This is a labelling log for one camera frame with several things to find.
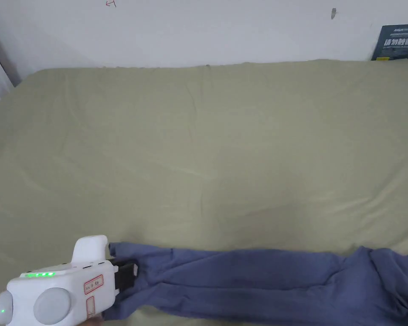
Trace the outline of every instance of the sign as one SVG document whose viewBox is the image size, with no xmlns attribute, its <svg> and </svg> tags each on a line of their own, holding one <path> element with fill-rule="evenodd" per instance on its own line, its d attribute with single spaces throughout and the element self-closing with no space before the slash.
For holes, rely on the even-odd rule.
<svg viewBox="0 0 408 326">
<path fill-rule="evenodd" d="M 107 5 L 108 7 L 110 7 L 110 5 L 111 5 L 112 3 L 113 3 L 113 5 L 114 5 L 115 8 L 116 8 L 115 0 L 112 0 L 112 1 L 107 0 L 107 1 L 106 1 L 106 5 Z"/>
<path fill-rule="evenodd" d="M 408 59 L 408 25 L 382 26 L 372 60 Z"/>
<path fill-rule="evenodd" d="M 90 319 L 95 316 L 95 298 L 91 296 L 86 300 L 86 318 Z"/>
<path fill-rule="evenodd" d="M 88 282 L 86 282 L 83 285 L 85 294 L 89 294 L 92 291 L 95 291 L 96 289 L 101 287 L 104 283 L 105 283 L 105 280 L 103 279 L 102 274 L 98 275 L 97 277 L 93 279 L 90 279 Z"/>
</svg>

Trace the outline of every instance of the green led light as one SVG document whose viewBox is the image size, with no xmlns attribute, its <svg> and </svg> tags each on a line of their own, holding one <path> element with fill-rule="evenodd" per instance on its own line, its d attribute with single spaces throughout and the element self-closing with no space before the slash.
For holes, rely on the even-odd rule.
<svg viewBox="0 0 408 326">
<path fill-rule="evenodd" d="M 48 276 L 55 276 L 55 272 L 46 272 L 46 273 L 33 273 L 33 274 L 26 274 L 26 277 L 48 277 Z"/>
</svg>

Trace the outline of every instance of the blue pants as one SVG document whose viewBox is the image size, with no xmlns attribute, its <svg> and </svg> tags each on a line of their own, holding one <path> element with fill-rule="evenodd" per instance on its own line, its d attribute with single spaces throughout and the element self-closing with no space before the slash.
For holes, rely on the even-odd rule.
<svg viewBox="0 0 408 326">
<path fill-rule="evenodd" d="M 139 262 L 106 320 L 143 305 L 190 318 L 275 325 L 408 325 L 408 256 L 361 247 L 349 257 L 282 250 L 209 252 L 111 243 Z"/>
</svg>

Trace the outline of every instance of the mattress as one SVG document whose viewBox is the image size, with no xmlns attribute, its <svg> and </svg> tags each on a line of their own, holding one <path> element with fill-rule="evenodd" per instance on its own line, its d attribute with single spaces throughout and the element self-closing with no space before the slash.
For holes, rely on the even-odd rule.
<svg viewBox="0 0 408 326">
<path fill-rule="evenodd" d="M 408 61 L 29 76 L 0 102 L 0 292 L 93 234 L 408 253 Z M 221 325 L 153 308 L 125 323 Z"/>
</svg>

